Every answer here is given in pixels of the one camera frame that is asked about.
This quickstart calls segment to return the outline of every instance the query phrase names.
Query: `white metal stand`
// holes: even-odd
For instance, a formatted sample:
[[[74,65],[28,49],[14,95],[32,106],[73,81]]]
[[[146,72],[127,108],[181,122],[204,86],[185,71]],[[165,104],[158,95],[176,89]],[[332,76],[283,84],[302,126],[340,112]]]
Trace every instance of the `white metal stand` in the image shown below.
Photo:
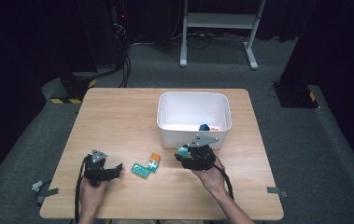
[[[252,70],[258,69],[255,56],[252,52],[252,43],[258,30],[262,11],[266,0],[260,0],[256,15],[240,14],[216,14],[216,13],[188,13],[188,1],[185,0],[182,45],[180,49],[180,66],[186,67],[188,64],[187,54],[187,31],[188,27],[206,27],[206,28],[227,28],[227,29],[247,29],[251,30],[248,42],[244,42],[244,49],[247,53],[249,65]]]

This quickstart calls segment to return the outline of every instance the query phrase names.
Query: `gray carpet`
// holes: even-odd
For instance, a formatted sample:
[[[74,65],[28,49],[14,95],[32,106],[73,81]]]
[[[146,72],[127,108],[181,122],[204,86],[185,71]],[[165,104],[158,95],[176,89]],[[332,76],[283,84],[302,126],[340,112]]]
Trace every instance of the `gray carpet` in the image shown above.
[[[258,71],[250,70],[241,42],[188,49],[186,68],[178,66],[179,47],[131,46],[127,86],[247,89],[276,184],[289,194],[282,199],[284,218],[266,223],[354,223],[354,153],[320,88],[309,87],[318,109],[282,108],[272,88],[295,43],[255,40]],[[200,48],[205,42],[191,40],[190,45]],[[121,79],[119,71],[98,78],[95,87],[118,87]],[[48,99],[58,81],[43,87]],[[52,178],[79,108],[46,103],[12,148],[0,166],[0,223],[69,223],[41,218],[31,187]]]

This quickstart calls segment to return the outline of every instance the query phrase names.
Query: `dark background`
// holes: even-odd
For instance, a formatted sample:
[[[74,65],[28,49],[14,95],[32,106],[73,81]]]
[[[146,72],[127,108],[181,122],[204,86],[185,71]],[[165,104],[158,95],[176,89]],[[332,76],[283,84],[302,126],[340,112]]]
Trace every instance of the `dark background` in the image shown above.
[[[74,6],[78,3],[65,2]],[[177,24],[178,0],[124,2],[132,6],[127,15],[133,35],[167,41]],[[190,10],[256,11],[258,1],[240,2],[205,0],[201,4],[196,0],[190,2]],[[294,60],[297,63],[287,65],[291,66],[291,83],[298,80],[320,86],[354,150],[354,1],[316,3],[315,0],[267,1],[257,37],[279,36],[281,41],[301,37],[291,56],[298,57]],[[181,32],[181,19],[176,34]],[[42,86],[60,76],[60,65],[51,57],[54,51],[50,50],[53,46],[47,22],[40,1],[0,1],[0,163],[45,104]]]

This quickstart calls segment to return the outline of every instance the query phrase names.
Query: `human arm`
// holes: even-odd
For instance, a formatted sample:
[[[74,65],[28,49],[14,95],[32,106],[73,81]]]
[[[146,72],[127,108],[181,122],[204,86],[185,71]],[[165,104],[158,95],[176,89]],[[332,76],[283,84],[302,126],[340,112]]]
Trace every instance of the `human arm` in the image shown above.
[[[204,188],[208,190],[209,193],[217,201],[219,207],[222,209],[223,213],[227,217],[229,223],[231,224],[252,224],[254,223],[249,216],[238,206],[237,203],[230,197],[229,193],[224,187],[224,177],[215,167],[207,171],[194,171],[202,182]]]
[[[93,224],[95,214],[104,199],[107,183],[102,181],[100,186],[93,187],[90,180],[83,177],[80,184],[81,210],[78,224]]]

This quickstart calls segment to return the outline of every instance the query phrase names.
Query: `white plastic bin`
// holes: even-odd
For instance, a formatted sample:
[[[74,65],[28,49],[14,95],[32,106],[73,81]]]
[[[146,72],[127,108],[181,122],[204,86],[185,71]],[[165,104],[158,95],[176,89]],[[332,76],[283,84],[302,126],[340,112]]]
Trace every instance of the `white plastic bin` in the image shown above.
[[[200,134],[218,138],[218,142],[209,146],[219,149],[232,127],[229,101],[214,92],[165,92],[160,96],[157,124],[164,147],[182,147]],[[199,131],[202,124],[218,130]]]

